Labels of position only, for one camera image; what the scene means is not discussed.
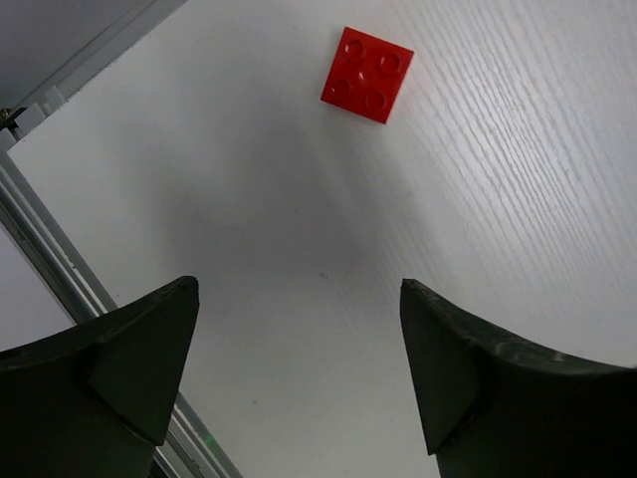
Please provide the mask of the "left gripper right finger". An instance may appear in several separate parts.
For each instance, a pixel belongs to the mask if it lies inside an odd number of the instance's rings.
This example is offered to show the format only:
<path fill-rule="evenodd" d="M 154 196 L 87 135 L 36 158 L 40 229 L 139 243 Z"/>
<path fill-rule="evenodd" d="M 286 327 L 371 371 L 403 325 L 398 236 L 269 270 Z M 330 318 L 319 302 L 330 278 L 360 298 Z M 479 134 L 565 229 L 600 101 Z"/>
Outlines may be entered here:
<path fill-rule="evenodd" d="M 636 372 L 559 352 L 417 280 L 400 322 L 427 452 L 444 477 L 632 477 Z"/>

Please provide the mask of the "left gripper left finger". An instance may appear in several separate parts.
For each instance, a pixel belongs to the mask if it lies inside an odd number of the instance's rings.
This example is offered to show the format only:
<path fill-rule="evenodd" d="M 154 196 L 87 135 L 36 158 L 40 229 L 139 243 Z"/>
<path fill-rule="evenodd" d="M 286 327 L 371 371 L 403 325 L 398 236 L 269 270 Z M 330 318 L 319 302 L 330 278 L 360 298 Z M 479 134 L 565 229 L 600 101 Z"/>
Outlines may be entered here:
<path fill-rule="evenodd" d="M 1 354 L 4 477 L 145 477 L 199 310 L 196 278 Z"/>

